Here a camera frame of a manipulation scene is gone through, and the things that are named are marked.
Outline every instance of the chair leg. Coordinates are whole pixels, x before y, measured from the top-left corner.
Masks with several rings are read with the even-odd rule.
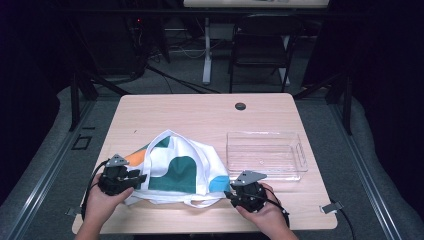
[[[286,71],[284,73],[284,78],[283,78],[283,86],[281,86],[281,92],[284,92],[284,89],[286,88],[286,83],[287,83],[287,77],[289,76],[289,68],[286,68]]]
[[[233,93],[233,64],[231,63],[228,67],[228,72],[230,73],[230,89],[228,90],[228,92]]]
[[[232,58],[230,58],[230,61],[228,61],[227,74],[230,74],[230,72],[231,72],[231,65],[232,65],[231,60],[232,60]]]
[[[277,71],[278,68],[274,68],[271,72],[271,75],[274,75],[275,71]]]

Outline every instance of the black cable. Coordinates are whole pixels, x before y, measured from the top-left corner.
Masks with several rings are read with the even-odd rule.
[[[330,198],[331,203],[336,203],[336,201],[334,201],[333,199]],[[347,224],[350,227],[350,231],[352,232],[352,239],[355,240],[356,239],[356,235],[355,235],[355,230],[353,229],[353,225],[352,222],[349,220],[349,218],[347,217],[345,211],[343,211],[343,209],[339,209],[338,211],[340,211],[342,213],[342,215],[344,216],[344,218],[346,219]]]
[[[192,87],[192,86],[195,86],[195,87],[197,87],[197,88],[201,88],[201,89],[204,89],[204,90],[207,90],[207,91],[210,91],[210,92],[220,93],[220,92],[218,92],[218,91],[216,91],[216,90],[213,90],[213,89],[209,89],[209,88],[202,87],[202,86],[199,86],[199,85],[194,84],[194,83],[190,83],[190,82],[186,82],[186,81],[183,81],[183,80],[180,80],[180,79],[174,78],[174,77],[172,77],[172,76],[170,76],[170,75],[168,75],[168,74],[166,74],[166,73],[164,73],[164,72],[159,71],[158,69],[156,69],[156,68],[154,68],[154,67],[152,67],[152,66],[150,66],[150,65],[148,65],[148,64],[147,64],[147,66],[146,66],[146,69],[149,69],[149,70],[150,70],[150,71],[152,71],[152,72],[155,72],[155,73],[157,73],[157,74],[159,74],[159,75],[162,75],[162,76],[164,76],[164,77],[167,77],[167,78],[169,78],[169,79],[171,79],[171,80],[174,80],[174,81],[178,82],[179,84],[181,84],[181,85],[183,85],[183,86],[185,86],[185,87],[187,87],[187,88],[190,88],[190,89],[192,89],[193,91],[195,91],[195,92],[197,92],[197,93],[202,93],[202,94],[204,94],[204,93],[206,93],[206,92],[202,92],[202,91],[200,91],[200,90],[198,90],[198,89],[196,89],[196,88],[194,88],[194,87]]]
[[[263,200],[265,202],[271,203],[274,206],[277,206],[280,209],[281,213],[283,214],[284,219],[286,220],[287,227],[290,228],[289,213],[287,212],[287,210],[285,208],[283,208],[281,206],[280,200],[275,196],[275,194],[271,190],[269,190],[267,188],[265,188],[265,189],[268,190],[268,191],[270,191],[274,195],[274,197],[275,197],[275,199],[277,199],[278,203],[276,203],[276,202],[274,202],[272,200],[269,200],[266,197],[261,197],[261,196],[258,196],[258,195],[253,195],[253,194],[248,194],[248,193],[243,193],[242,196],[247,196],[247,197],[253,197],[253,198],[261,199],[261,200]]]
[[[169,85],[168,79],[167,79],[165,76],[163,76],[163,75],[162,75],[162,77],[163,77],[163,79],[165,79],[165,82],[166,82],[166,84],[168,85],[168,88],[169,88],[169,91],[171,92],[171,94],[174,94],[174,93],[172,92],[171,85]]]
[[[135,80],[137,80],[137,77],[129,77],[129,78],[122,78],[122,79],[118,79],[118,80],[107,80],[108,82],[112,83],[113,85],[120,85],[120,84],[124,84],[124,83],[129,83],[129,82],[133,82]],[[91,79],[91,82],[93,84],[99,84],[102,85],[99,82],[96,82],[96,80]]]
[[[95,184],[91,185],[91,187],[90,187],[90,191],[91,191],[91,189],[93,189],[93,187],[94,187],[94,186],[96,186],[96,185],[99,185],[99,183],[98,183],[98,182],[96,182]]]
[[[148,57],[149,61],[153,61],[155,63],[160,63],[160,52],[159,50],[151,51]]]
[[[94,184],[94,185],[92,186],[92,185],[91,185],[91,183],[93,182],[94,177],[96,176],[96,174],[97,174],[97,172],[99,171],[99,169],[100,169],[102,166],[106,165],[106,163],[107,163],[108,161],[109,161],[109,159],[108,159],[108,160],[106,160],[106,161],[103,161],[102,163],[100,163],[100,165],[99,165],[99,166],[97,166],[97,167],[96,167],[96,169],[94,170],[94,172],[91,174],[90,181],[88,182],[88,186],[87,186],[87,188],[86,188],[86,190],[85,190],[84,200],[83,200],[82,205],[81,205],[81,217],[82,217],[82,220],[83,220],[83,221],[84,221],[84,218],[85,218],[85,210],[87,209],[87,201],[88,201],[88,196],[90,195],[90,190],[91,190],[91,188],[92,188],[93,186],[97,185],[97,183],[96,183],[96,184]]]

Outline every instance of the black curtain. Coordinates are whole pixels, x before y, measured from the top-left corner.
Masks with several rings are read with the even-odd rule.
[[[364,106],[382,166],[424,219],[424,5],[386,7],[353,94]]]
[[[59,110],[56,90],[61,87],[52,86],[17,31],[25,29],[15,29],[0,13],[0,83],[4,94],[0,203],[19,181]]]
[[[322,82],[348,66],[358,39],[372,43],[359,50],[365,57],[354,65],[353,95],[365,109],[379,161],[424,219],[424,4],[332,0],[329,11],[373,14],[365,22],[324,22],[303,84]],[[369,38],[359,38],[363,32]]]

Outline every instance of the chair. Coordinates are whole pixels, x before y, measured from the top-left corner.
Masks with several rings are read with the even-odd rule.
[[[293,46],[303,30],[302,21],[295,16],[253,14],[242,17],[234,26],[233,46],[228,73],[233,91],[234,66],[249,68],[285,68],[281,92],[284,92]],[[289,37],[285,46],[284,37]]]

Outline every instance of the gray carpet floor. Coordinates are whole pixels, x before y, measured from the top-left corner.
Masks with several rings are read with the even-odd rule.
[[[219,92],[228,92],[228,43],[215,42],[213,49],[212,80],[207,88]],[[191,49],[202,49],[201,44],[193,44]],[[290,86],[287,92],[295,94],[301,91],[301,81],[313,41],[302,39],[297,47],[293,67],[290,71]],[[181,52],[176,48],[171,52],[171,63],[160,56],[152,58],[149,64],[177,79],[202,85],[204,55],[201,51]],[[236,79],[266,79],[269,83],[278,83],[278,74],[269,76],[267,71],[238,69]],[[119,77],[108,78],[111,81]],[[181,84],[146,70],[135,81],[118,81],[118,86],[132,94],[187,94],[194,93]],[[96,85],[100,97],[89,102],[81,97],[84,106],[83,118],[74,132],[69,132],[71,124],[70,91],[65,89],[58,94],[61,100],[60,112],[50,133],[46,137],[27,171],[0,208],[0,239],[73,239],[71,226],[73,217],[65,215],[69,207],[78,206],[84,194],[87,180],[97,160],[109,124],[116,110],[119,96],[109,89]],[[237,86],[236,92],[278,92],[275,86]],[[385,233],[376,214],[375,206],[364,188],[355,167],[355,154],[340,127],[339,106],[327,105],[323,99],[326,89],[322,89],[307,99],[296,101],[306,133],[311,142],[315,158],[320,168],[330,198],[341,201],[344,211],[353,225],[357,239],[399,239],[390,238]],[[424,224],[412,208],[402,199],[390,178],[381,168],[374,153],[372,135],[361,105],[354,101],[352,105],[353,140],[358,153],[370,170],[372,179],[384,199],[387,211],[403,239],[424,239]],[[72,149],[78,137],[90,139],[83,150]],[[62,159],[55,165],[56,171],[48,172],[52,161]],[[44,194],[34,195],[40,186],[39,180],[46,176],[49,183],[43,185]],[[28,213],[28,202],[32,211]],[[352,239],[351,228],[343,215],[337,214],[338,226],[334,230],[295,231],[300,239]],[[141,239],[266,239],[261,234],[227,234],[219,236],[141,236]],[[133,239],[133,236],[104,235],[101,239]]]

